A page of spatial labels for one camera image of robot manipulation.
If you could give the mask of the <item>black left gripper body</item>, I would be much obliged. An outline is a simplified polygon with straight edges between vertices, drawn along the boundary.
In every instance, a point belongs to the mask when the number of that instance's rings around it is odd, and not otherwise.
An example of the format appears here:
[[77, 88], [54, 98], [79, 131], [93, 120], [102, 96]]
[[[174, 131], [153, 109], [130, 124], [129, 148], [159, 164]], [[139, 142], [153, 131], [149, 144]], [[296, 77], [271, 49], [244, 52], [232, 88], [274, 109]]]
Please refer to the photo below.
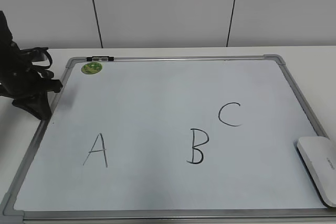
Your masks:
[[32, 65], [42, 54], [39, 47], [23, 51], [1, 47], [1, 96], [25, 98], [43, 92], [42, 78]]

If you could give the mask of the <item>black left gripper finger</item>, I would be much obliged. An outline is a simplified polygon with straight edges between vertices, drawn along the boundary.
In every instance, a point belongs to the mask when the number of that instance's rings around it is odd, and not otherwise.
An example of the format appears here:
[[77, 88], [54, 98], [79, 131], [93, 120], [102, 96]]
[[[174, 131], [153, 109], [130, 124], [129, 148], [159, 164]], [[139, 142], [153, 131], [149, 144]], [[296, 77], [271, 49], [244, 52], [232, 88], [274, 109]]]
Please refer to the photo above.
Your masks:
[[51, 108], [48, 101], [47, 92], [41, 92], [29, 97], [14, 99], [12, 105], [23, 109], [39, 120], [49, 120]]
[[63, 85], [60, 80], [42, 78], [36, 83], [39, 91], [59, 93]]

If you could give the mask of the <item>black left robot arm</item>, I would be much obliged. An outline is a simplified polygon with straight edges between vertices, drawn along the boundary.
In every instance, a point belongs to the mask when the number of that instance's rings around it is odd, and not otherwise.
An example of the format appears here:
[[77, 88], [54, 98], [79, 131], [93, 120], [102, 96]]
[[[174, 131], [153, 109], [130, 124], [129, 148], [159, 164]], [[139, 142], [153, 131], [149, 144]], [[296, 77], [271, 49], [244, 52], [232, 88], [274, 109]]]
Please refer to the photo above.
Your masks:
[[19, 48], [1, 12], [1, 96], [13, 99], [13, 106], [37, 119], [49, 120], [48, 92], [62, 89], [61, 81], [49, 70], [52, 64], [47, 47]]

